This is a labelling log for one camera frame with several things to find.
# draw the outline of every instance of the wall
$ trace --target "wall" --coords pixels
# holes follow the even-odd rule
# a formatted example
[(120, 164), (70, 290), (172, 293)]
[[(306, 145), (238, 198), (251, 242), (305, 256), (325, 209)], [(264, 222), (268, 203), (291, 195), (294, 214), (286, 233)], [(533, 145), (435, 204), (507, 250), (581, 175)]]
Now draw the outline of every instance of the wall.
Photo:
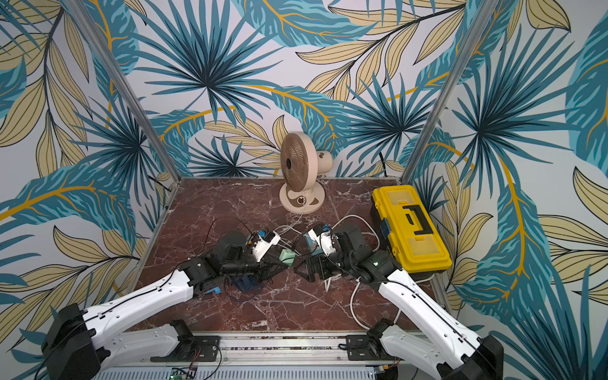
[(537, 3), (457, 86), (414, 183), (451, 308), (502, 341), (505, 379), (606, 379), (608, 4)]
[[(171, 189), (60, 3), (28, 4), (0, 1), (3, 379), (33, 377), (55, 310), (130, 286)], [(100, 12), (115, 29), (134, 30), (122, 1)]]
[(142, 1), (116, 54), (139, 57), (129, 82), (185, 176), (277, 175), (288, 131), (332, 152), (330, 176), (380, 175), (381, 156), (399, 175), (480, 0), (366, 2)]

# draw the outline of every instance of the marble surface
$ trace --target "marble surface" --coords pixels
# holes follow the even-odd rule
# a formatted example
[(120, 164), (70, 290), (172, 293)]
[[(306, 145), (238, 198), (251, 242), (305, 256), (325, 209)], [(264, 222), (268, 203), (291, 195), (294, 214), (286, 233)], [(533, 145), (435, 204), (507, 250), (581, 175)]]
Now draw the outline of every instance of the marble surface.
[[(304, 230), (316, 222), (335, 223), (347, 214), (357, 214), (371, 223), (371, 191), (376, 187), (395, 184), (389, 179), (324, 179), (326, 191), (323, 207), (309, 215), (288, 213), (278, 200), (283, 184), (279, 179), (184, 179), (171, 205), (161, 233), (138, 280), (137, 287), (156, 281), (201, 249), (209, 226), (220, 216), (237, 216), (254, 229), (276, 228), (293, 224)], [(355, 223), (372, 246), (375, 237), (365, 224)], [(233, 218), (219, 219), (214, 225), (205, 251), (218, 237), (229, 230), (246, 232)], [(295, 232), (283, 235), (288, 240)], [(297, 246), (305, 249), (304, 239)], [(351, 317), (349, 301), (355, 282), (338, 278), (327, 292), (323, 281), (309, 283), (293, 271), (283, 272), (272, 279), (254, 299), (234, 302), (224, 288), (219, 295), (208, 294), (172, 306), (135, 326), (136, 330), (160, 326), (173, 319), (184, 319), (192, 331), (229, 330), (361, 330)], [(421, 284), (432, 295), (430, 284)], [(227, 290), (235, 298), (245, 298), (236, 288)], [(380, 318), (394, 319), (397, 309), (367, 285), (361, 285), (354, 300), (359, 320), (371, 326)], [(406, 317), (398, 324), (405, 330), (417, 330)]]

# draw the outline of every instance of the fan grille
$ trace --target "fan grille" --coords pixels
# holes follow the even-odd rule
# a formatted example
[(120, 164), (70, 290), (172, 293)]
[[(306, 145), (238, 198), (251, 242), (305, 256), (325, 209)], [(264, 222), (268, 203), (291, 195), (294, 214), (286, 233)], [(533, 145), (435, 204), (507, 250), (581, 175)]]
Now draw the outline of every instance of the fan grille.
[(291, 190), (304, 190), (308, 178), (308, 157), (300, 136), (290, 133), (281, 145), (281, 170)]

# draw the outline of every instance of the yellow toolbox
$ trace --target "yellow toolbox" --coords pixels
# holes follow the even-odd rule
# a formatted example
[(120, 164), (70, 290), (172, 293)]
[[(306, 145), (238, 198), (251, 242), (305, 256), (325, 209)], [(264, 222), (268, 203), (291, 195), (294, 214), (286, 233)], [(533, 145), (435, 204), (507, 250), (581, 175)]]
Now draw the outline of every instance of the yellow toolbox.
[(384, 186), (372, 193), (371, 216), (380, 231), (381, 246), (410, 273), (444, 271), (452, 259), (416, 189)]

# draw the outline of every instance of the beige fan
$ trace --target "beige fan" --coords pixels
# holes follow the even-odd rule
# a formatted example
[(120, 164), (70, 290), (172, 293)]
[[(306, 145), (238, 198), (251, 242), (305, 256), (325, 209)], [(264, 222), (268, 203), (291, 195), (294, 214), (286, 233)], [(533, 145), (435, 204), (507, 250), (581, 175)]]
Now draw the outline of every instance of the beige fan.
[(287, 211), (315, 212), (325, 200), (325, 190), (317, 176), (331, 170), (333, 159), (328, 151), (316, 151), (305, 133), (289, 133), (281, 145), (281, 169), (286, 184), (279, 198)]

